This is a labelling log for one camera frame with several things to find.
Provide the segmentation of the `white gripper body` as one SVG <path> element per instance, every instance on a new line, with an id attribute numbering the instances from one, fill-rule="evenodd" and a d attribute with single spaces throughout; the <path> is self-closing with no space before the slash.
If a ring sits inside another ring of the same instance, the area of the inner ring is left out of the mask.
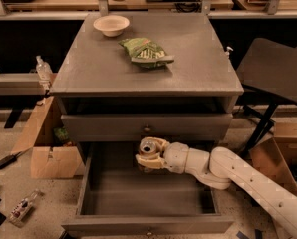
<path id="1" fill-rule="evenodd" d="M 189 147 L 186 144 L 175 142 L 168 146 L 163 154 L 164 167 L 170 172 L 183 174 L 185 172 Z"/>

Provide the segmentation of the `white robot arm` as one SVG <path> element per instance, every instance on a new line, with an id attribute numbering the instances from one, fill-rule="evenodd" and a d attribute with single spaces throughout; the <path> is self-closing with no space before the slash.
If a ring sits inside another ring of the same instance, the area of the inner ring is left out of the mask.
<path id="1" fill-rule="evenodd" d="M 172 173 L 190 174 L 215 189 L 225 190 L 235 183 L 297 239 L 297 196 L 225 147 L 207 152 L 180 142 L 145 137 L 140 142 L 136 161 L 150 170 L 166 169 Z"/>

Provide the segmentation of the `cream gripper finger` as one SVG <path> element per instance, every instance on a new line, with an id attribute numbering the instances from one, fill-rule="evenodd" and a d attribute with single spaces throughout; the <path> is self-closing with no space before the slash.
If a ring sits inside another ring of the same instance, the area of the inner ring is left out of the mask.
<path id="1" fill-rule="evenodd" d="M 158 152 L 165 151 L 165 149 L 169 146 L 169 142 L 163 138 L 158 137 L 145 137 L 142 140 L 152 140 L 156 143 Z"/>
<path id="2" fill-rule="evenodd" d="M 163 169 L 165 164 L 164 159 L 161 157 L 145 159 L 140 155 L 136 155 L 136 161 L 139 165 L 150 169 Z"/>

